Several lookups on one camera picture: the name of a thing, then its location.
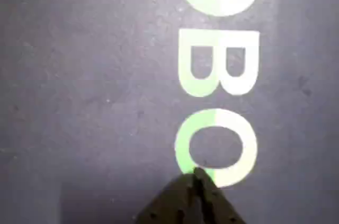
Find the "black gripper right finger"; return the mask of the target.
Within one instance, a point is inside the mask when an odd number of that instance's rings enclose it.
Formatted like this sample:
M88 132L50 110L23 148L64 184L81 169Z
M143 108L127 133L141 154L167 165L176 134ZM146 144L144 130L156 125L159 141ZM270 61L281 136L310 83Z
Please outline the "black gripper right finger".
M204 223L246 223L202 168L196 168L196 196Z

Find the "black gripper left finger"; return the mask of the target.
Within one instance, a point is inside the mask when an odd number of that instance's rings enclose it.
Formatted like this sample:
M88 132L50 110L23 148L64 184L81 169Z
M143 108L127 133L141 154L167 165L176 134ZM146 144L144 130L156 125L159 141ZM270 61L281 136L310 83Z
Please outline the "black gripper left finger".
M137 214L135 223L201 223L201 201L196 182L201 168L171 180Z

